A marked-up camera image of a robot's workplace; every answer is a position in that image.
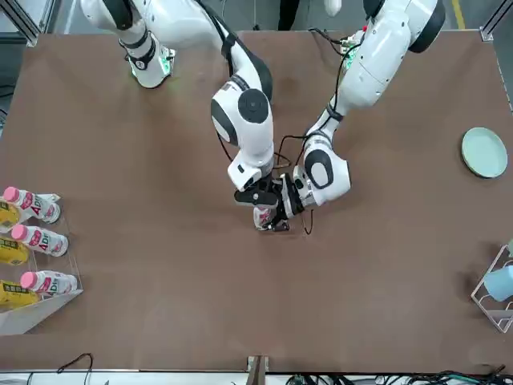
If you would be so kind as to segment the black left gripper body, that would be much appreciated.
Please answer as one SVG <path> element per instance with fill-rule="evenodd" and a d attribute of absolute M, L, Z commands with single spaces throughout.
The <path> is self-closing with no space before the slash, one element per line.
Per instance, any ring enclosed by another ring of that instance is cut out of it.
<path fill-rule="evenodd" d="M 305 211 L 299 193 L 295 188 L 289 189 L 285 195 L 285 213 L 288 219 Z"/>

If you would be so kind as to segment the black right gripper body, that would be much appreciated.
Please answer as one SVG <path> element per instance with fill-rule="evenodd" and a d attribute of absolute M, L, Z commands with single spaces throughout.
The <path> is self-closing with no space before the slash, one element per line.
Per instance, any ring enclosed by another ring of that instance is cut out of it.
<path fill-rule="evenodd" d="M 279 193 L 281 191 L 281 178 L 270 172 L 256 182 L 256 190 L 259 193 Z"/>

